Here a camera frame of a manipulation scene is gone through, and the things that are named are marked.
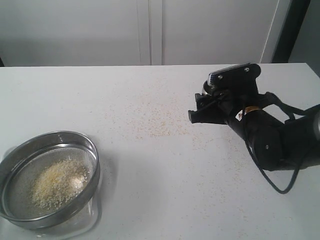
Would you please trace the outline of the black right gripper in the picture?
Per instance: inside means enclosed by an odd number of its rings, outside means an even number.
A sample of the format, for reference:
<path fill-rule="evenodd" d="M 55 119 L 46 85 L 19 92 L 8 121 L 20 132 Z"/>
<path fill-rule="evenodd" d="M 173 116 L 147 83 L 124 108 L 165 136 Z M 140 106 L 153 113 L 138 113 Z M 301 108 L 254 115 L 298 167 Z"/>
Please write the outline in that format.
<path fill-rule="evenodd" d="M 256 79 L 261 67 L 246 63 L 223 68 L 217 73 L 217 87 L 212 96 L 196 93 L 196 110 L 188 110 L 192 124 L 227 124 L 236 119 L 244 108 L 263 109 L 263 96 L 259 94 Z"/>

